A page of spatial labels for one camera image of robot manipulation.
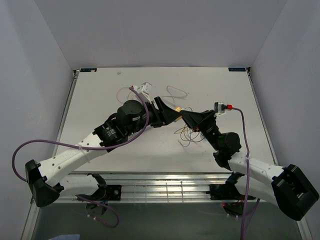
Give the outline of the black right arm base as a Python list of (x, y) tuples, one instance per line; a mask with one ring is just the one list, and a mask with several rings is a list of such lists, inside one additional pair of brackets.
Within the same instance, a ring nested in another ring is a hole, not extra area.
[(210, 184), (205, 192), (213, 200), (222, 200), (223, 210), (232, 217), (242, 217), (245, 196), (227, 184)]

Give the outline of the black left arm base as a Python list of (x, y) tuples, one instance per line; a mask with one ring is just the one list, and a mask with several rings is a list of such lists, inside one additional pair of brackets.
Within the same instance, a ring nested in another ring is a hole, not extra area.
[[(92, 195), (81, 195), (85, 199), (99, 202), (105, 205), (108, 205), (109, 201), (120, 201), (122, 194), (122, 186), (117, 185), (107, 185), (106, 187), (99, 188)], [(102, 216), (107, 208), (104, 206), (100, 206), (99, 204), (93, 204), (90, 202), (86, 203), (86, 212), (90, 215), (94, 215), (96, 217)]]

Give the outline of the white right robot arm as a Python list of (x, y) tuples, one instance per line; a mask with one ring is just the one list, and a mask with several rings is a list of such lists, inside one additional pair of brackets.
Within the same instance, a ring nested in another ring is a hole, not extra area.
[(213, 157), (221, 167), (233, 172), (226, 182), (226, 194), (237, 199), (246, 191), (246, 179), (252, 182), (248, 194), (277, 206), (286, 216), (299, 221), (319, 200), (320, 195), (302, 170), (293, 164), (287, 167), (237, 156), (240, 137), (235, 132), (220, 133), (214, 110), (192, 112), (181, 110), (186, 125), (214, 148)]

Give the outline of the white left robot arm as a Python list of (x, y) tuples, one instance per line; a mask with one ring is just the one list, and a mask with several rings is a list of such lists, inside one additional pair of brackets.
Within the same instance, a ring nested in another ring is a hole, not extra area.
[(160, 97), (151, 102), (127, 100), (117, 112), (96, 127), (75, 147), (40, 162), (25, 164), (26, 182), (37, 207), (45, 207), (59, 197), (82, 195), (90, 200), (103, 200), (107, 184), (97, 173), (78, 177), (70, 173), (91, 160), (134, 141), (151, 126), (160, 128), (173, 123), (180, 113), (168, 107)]

